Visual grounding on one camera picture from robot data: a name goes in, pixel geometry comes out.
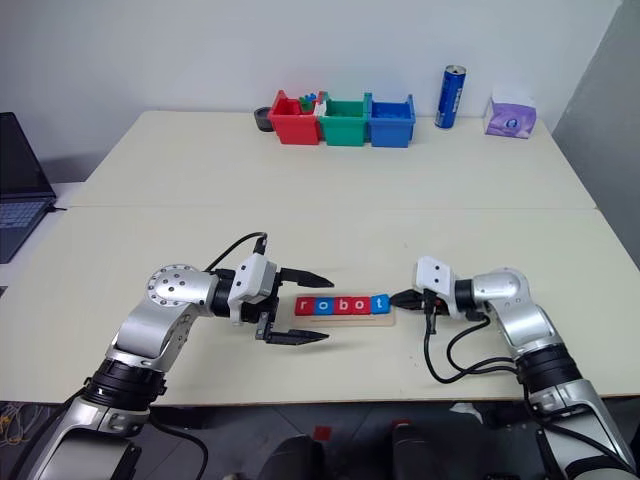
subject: black cable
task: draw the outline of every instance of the black cable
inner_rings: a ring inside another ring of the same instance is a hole
[[[253,232],[248,235],[245,235],[239,240],[236,240],[229,248],[227,248],[224,252],[222,252],[222,254],[218,258],[216,258],[213,262],[211,262],[211,264],[207,268],[205,268],[204,271],[210,272],[216,267],[216,265],[218,265],[222,260],[224,260],[224,258],[227,255],[229,255],[234,249],[236,249],[238,245],[240,245],[243,242],[246,242],[250,238],[255,238],[255,237],[261,237],[263,240],[259,240],[258,242],[256,242],[256,247],[254,251],[258,250],[258,253],[264,253],[264,244],[267,238],[267,234],[265,232]],[[262,245],[262,252],[259,252],[260,245]]]
[[[495,361],[493,358],[489,358],[487,360],[483,360],[481,362],[474,363],[473,365],[471,365],[468,368],[462,368],[457,374],[453,375],[452,377],[449,377],[449,378],[441,377],[435,371],[435,368],[433,368],[433,363],[431,362],[431,354],[429,353],[429,340],[431,339],[431,331],[432,331],[432,329],[431,329],[431,320],[430,320],[429,317],[430,316],[427,314],[427,322],[426,322],[427,323],[427,328],[426,328],[425,333],[424,333],[423,353],[424,353],[424,360],[427,363],[427,368],[429,369],[429,373],[431,373],[431,376],[434,379],[436,379],[438,382],[445,383],[445,384],[457,382],[461,378],[463,378],[463,377],[465,377],[467,375],[473,374],[473,372],[477,371],[480,367],[484,367],[488,363],[493,363]],[[487,368],[484,369],[484,371],[482,373],[492,373],[492,372],[509,372],[509,373],[514,373],[514,374],[517,373],[515,368],[508,367],[506,365],[495,365],[493,367],[487,367]]]
[[[200,448],[200,450],[202,451],[202,464],[200,465],[200,471],[196,476],[196,480],[200,480],[202,478],[202,475],[204,474],[204,471],[207,468],[207,463],[209,463],[209,449],[204,444],[204,442],[200,440],[198,437],[194,437],[193,435],[189,435],[188,433],[180,432],[178,430],[173,430],[172,428],[165,427],[163,424],[158,422],[158,420],[156,419],[153,413],[149,415],[149,423],[153,425],[160,432],[166,433],[167,435],[173,435],[174,437],[184,438],[185,440],[189,440],[190,442],[194,443],[197,447]]]
[[[455,337],[453,337],[451,339],[451,341],[447,345],[447,360],[449,360],[449,364],[453,368],[455,368],[459,372],[462,372],[462,371],[465,370],[465,368],[459,366],[453,360],[452,350],[453,350],[453,347],[455,346],[455,344],[458,343],[460,340],[462,340],[467,335],[469,335],[470,333],[477,332],[478,330],[481,330],[481,329],[489,326],[490,323],[491,323],[491,319],[488,316],[485,315],[484,319],[482,320],[481,323],[479,323],[478,325],[474,325],[473,327],[467,328],[466,330],[460,332],[459,334],[457,334]],[[483,364],[482,366],[484,366],[484,365],[488,365],[488,364],[491,364],[491,363],[499,363],[499,362],[513,363],[513,359],[511,357],[493,357],[493,358],[488,358],[487,360],[483,360],[482,362],[478,362],[476,365]],[[479,374],[482,374],[482,373],[489,373],[489,372],[486,369],[479,368],[479,369],[474,370],[473,372],[469,372],[469,373],[471,375],[479,375]]]
[[[9,475],[9,480],[17,480],[18,475],[20,474],[20,470],[22,470],[22,468],[24,467],[24,463],[27,461],[27,458],[31,454],[33,447],[35,447],[38,441],[42,438],[42,436],[46,433],[46,431],[51,427],[51,425],[53,425],[53,423],[58,419],[58,417],[60,417],[60,415],[62,415],[64,412],[66,412],[69,409],[69,407],[71,406],[71,403],[73,403],[76,397],[79,397],[80,395],[82,395],[83,392],[84,392],[84,387],[82,387],[76,393],[74,393],[69,398],[67,398],[62,405],[60,405],[51,415],[49,415],[49,418],[47,418],[44,422],[42,422],[42,425],[40,425],[40,427],[33,434],[29,442],[25,445],[24,449],[22,450],[22,453],[20,453],[20,456],[18,457],[18,460],[13,465],[13,468],[11,469],[11,474]]]
[[[635,470],[631,467],[631,465],[625,462],[622,459],[622,457],[620,457],[620,455],[610,450],[609,448],[605,447],[600,442],[594,440],[593,438],[587,437],[586,435],[578,433],[574,430],[570,430],[568,428],[555,425],[548,420],[543,420],[542,418],[538,417],[538,415],[533,409],[533,406],[531,405],[531,402],[529,401],[529,389],[527,388],[526,385],[523,385],[523,390],[524,390],[524,407],[527,410],[527,413],[529,414],[531,419],[534,422],[536,422],[541,428],[549,430],[550,432],[558,433],[560,435],[565,435],[567,437],[571,437],[578,441],[586,443],[590,447],[595,448],[600,453],[602,453],[603,455],[609,457],[611,460],[616,462],[626,472],[629,472],[633,475],[636,474]]]

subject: plastic storage bin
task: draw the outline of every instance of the plastic storage bin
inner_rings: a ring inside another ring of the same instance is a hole
[[[318,117],[327,145],[361,147],[367,134],[367,104],[326,99],[325,115]]]
[[[322,138],[320,124],[313,115],[313,109],[303,112],[300,101],[287,97],[284,90],[278,91],[267,118],[281,143],[317,145]]]
[[[404,103],[374,102],[370,93],[365,93],[369,114],[371,145],[374,147],[408,147],[413,137],[416,114],[413,110],[413,95]]]

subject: blue letter block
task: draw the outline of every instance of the blue letter block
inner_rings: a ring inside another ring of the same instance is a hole
[[[317,297],[313,306],[314,315],[333,315],[333,298]]]
[[[391,302],[389,302],[389,295],[376,295],[371,297],[371,313],[374,315],[380,315],[382,313],[389,313],[391,311]]]

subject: laptop screen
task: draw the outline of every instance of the laptop screen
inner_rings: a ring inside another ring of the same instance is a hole
[[[0,113],[0,195],[55,195],[13,113]]]

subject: blue bin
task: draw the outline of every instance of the blue bin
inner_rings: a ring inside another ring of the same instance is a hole
[[[406,148],[413,137],[416,114],[413,110],[413,95],[404,103],[374,102],[370,93],[365,93],[368,104],[369,136],[374,147]]]

